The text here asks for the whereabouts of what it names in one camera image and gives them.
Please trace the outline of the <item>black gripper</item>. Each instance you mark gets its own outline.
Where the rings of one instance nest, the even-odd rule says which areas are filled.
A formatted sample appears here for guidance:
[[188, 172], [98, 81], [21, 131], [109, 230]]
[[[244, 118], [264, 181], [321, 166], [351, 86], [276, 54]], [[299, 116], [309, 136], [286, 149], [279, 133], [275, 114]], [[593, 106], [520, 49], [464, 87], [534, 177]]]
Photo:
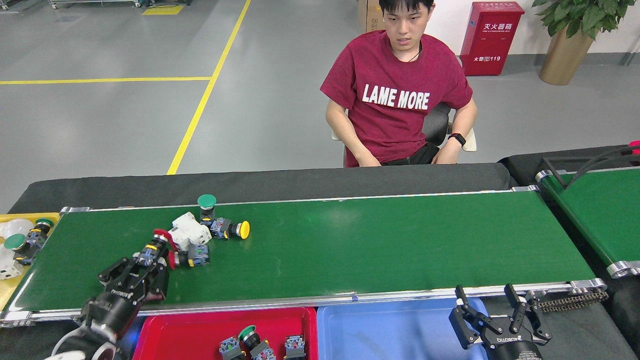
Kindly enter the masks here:
[[82, 317], [90, 327], [103, 327], [121, 338], [144, 302], [166, 299], [169, 276], [164, 257], [151, 259], [140, 252], [122, 257], [98, 274], [104, 292], [85, 303]]
[[[449, 314], [449, 321], [455, 335], [464, 350], [471, 348], [481, 337], [489, 360], [541, 360], [538, 346], [545, 346], [553, 338], [544, 328], [538, 315], [535, 300], [526, 300], [519, 296], [514, 285], [506, 284], [504, 292], [514, 309], [509, 332], [504, 332], [491, 317], [470, 305], [464, 287], [455, 287], [456, 306]], [[521, 333], [524, 318], [528, 319], [531, 329]]]

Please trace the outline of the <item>person's left hand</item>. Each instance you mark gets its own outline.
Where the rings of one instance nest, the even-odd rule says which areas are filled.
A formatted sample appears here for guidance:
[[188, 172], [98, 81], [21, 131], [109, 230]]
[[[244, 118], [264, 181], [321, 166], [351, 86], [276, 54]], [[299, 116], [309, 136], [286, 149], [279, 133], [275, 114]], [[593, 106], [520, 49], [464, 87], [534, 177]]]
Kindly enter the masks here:
[[455, 139], [451, 139], [439, 149], [438, 153], [432, 158], [431, 164], [457, 164], [461, 150], [462, 145], [460, 142]]

